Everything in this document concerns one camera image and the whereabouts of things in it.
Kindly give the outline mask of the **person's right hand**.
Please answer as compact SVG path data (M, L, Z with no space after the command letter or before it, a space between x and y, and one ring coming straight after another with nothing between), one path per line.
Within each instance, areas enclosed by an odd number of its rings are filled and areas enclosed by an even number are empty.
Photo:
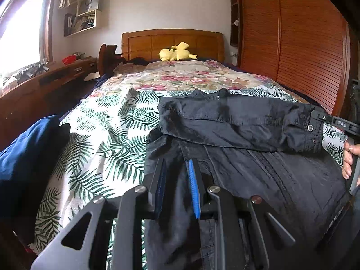
M350 145L348 141L344 143L344 161L342 165L342 175L345 179L349 179L352 174L354 156L359 156L359 145Z

